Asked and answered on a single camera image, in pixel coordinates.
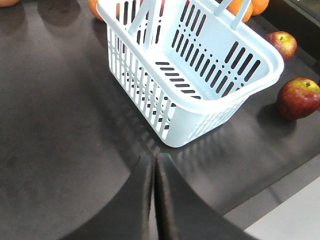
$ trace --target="shopping basket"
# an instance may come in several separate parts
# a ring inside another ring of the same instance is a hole
[[[99,0],[109,69],[168,146],[225,123],[284,68],[277,50],[214,0]]]

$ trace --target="apple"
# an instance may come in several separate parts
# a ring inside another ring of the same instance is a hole
[[[309,78],[295,77],[280,89],[275,107],[287,120],[305,118],[320,107],[320,87]]]
[[[288,32],[271,32],[265,36],[265,39],[279,51],[285,62],[288,62],[296,53],[297,41]]]

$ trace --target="basket slot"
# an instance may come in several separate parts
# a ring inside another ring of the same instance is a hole
[[[254,74],[254,72],[257,70],[257,68],[259,67],[261,61],[257,60],[255,61],[255,63],[253,64],[253,66],[251,67],[251,69],[249,70],[249,72],[245,75],[244,77],[244,81],[248,82],[249,79],[251,78],[251,76]]]
[[[227,56],[224,59],[224,62],[227,64],[229,62],[229,60],[231,59],[232,55],[235,53],[237,47],[239,45],[239,42],[235,41],[234,44],[232,45],[229,53],[227,54]]]
[[[190,97],[195,99],[201,99],[200,94],[197,93],[191,83],[186,81],[169,62],[157,61],[155,64],[159,66],[159,69],[164,72],[164,75],[169,77],[170,82],[174,83],[174,86],[182,93],[190,95]]]
[[[202,27],[205,24],[205,21],[207,18],[207,15],[206,14],[201,15],[201,12],[202,12],[201,9],[200,8],[196,9],[196,6],[194,4],[192,4],[191,7],[189,7],[188,4],[185,4],[180,17],[180,22],[184,23],[183,25],[185,27],[188,27],[188,29],[191,32],[195,31],[195,35],[197,37],[200,35]]]

